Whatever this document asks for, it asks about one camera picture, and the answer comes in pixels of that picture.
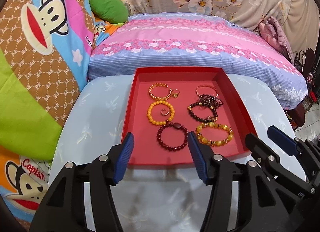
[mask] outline lime green fabric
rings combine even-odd
[[[61,131],[17,79],[0,49],[0,145],[20,155],[52,160]]]
[[[94,14],[111,24],[128,20],[128,10],[121,0],[89,0],[89,3]]]

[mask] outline yellow bead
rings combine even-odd
[[[206,137],[202,137],[201,142],[203,142],[204,144],[207,144],[208,139]]]

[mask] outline bedsheet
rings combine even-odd
[[[193,13],[140,14],[91,54],[88,77],[129,75],[139,67],[221,67],[265,82],[284,109],[307,94],[303,76],[259,35],[222,18]]]

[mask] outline dark red beaded bracelet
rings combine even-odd
[[[182,145],[177,146],[177,147],[171,147],[166,145],[162,139],[161,139],[161,133],[162,131],[167,128],[167,127],[173,127],[177,130],[182,130],[184,131],[184,142]],[[184,147],[186,147],[188,145],[188,129],[186,127],[184,127],[183,125],[179,124],[179,123],[167,123],[163,126],[160,127],[158,133],[157,133],[157,140],[158,143],[161,145],[162,148],[169,150],[169,151],[177,151],[177,150],[182,150]]]

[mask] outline tiled floor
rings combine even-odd
[[[314,104],[306,113],[306,122],[303,127],[298,127],[295,131],[298,138],[319,141],[320,138],[320,105]]]

